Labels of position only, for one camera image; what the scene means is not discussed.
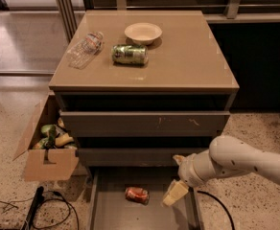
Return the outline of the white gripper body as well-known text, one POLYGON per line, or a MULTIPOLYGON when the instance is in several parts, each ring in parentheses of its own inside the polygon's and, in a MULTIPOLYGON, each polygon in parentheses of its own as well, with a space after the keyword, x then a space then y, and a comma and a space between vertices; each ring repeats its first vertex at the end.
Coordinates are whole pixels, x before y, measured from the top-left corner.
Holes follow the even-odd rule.
POLYGON ((199 177, 197 169, 199 163, 204 161, 205 154, 193 153, 184 157, 178 167, 179 178, 190 188, 196 188, 204 184, 204 180, 199 177))

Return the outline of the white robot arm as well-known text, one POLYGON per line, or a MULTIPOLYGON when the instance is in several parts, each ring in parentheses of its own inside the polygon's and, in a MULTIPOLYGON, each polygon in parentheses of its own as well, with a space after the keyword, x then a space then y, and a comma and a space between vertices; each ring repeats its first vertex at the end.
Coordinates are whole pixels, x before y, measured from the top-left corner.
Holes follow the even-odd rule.
POLYGON ((280 186, 280 154, 256 149, 232 137, 218 136, 209 149, 188 156, 174 155, 179 180, 173 180, 162 203, 172 206, 188 194, 190 188, 210 179, 257 173, 280 186))

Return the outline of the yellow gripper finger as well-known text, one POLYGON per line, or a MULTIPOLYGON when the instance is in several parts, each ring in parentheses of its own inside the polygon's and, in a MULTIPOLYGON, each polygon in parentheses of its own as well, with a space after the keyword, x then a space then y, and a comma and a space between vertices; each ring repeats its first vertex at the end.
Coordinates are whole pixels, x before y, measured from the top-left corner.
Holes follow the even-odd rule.
POLYGON ((189 192, 189 187, 182 180, 173 180, 166 192, 163 196, 162 203, 165 206, 172 206, 178 200, 183 198, 189 192))
POLYGON ((176 154, 173 156, 173 159, 177 163, 177 165, 180 166, 183 163, 183 161, 185 160, 185 156, 176 154))

